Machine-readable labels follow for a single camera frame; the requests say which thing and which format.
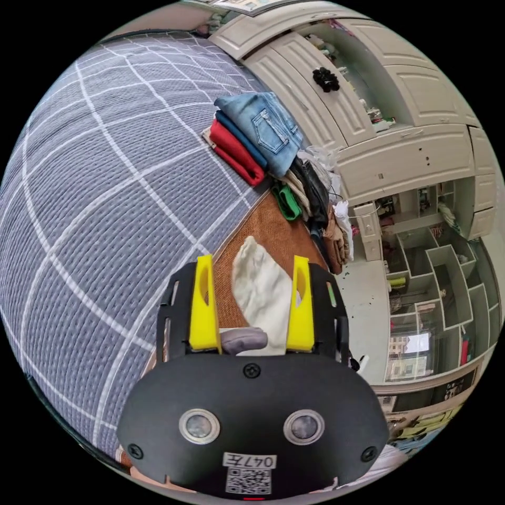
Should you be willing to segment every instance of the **gray cloth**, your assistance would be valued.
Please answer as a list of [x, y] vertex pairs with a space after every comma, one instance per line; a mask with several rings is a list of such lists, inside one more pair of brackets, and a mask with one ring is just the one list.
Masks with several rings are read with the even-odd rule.
[[266, 190], [200, 133], [216, 98], [263, 90], [205, 39], [121, 38], [62, 74], [15, 146], [0, 187], [2, 320], [22, 369], [111, 457], [171, 272], [215, 252]]

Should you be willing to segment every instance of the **fisheye lens view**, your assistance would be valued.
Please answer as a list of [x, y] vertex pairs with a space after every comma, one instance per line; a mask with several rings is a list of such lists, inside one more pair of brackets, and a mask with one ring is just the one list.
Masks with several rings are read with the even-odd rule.
[[77, 58], [20, 132], [1, 321], [110, 471], [186, 503], [319, 503], [472, 395], [505, 319], [504, 207], [479, 118], [384, 24], [181, 0]]

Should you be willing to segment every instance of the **black flower knob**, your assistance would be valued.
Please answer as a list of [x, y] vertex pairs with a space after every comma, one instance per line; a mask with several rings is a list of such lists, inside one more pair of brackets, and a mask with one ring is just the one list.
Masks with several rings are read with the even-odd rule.
[[337, 76], [332, 74], [327, 68], [316, 68], [312, 72], [312, 76], [316, 84], [320, 86], [325, 93], [338, 91], [340, 89]]

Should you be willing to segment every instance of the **qr code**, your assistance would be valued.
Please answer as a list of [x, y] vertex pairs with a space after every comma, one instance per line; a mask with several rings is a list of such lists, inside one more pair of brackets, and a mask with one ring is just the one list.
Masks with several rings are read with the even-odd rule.
[[226, 492], [235, 494], [271, 494], [271, 470], [228, 468]]

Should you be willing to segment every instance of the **red folded cloth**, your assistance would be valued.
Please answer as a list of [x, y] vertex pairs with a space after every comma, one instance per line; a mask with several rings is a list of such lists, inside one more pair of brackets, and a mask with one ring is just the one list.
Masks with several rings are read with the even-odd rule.
[[249, 151], [216, 119], [210, 127], [209, 137], [216, 144], [216, 154], [251, 186], [257, 186], [265, 178], [265, 172]]

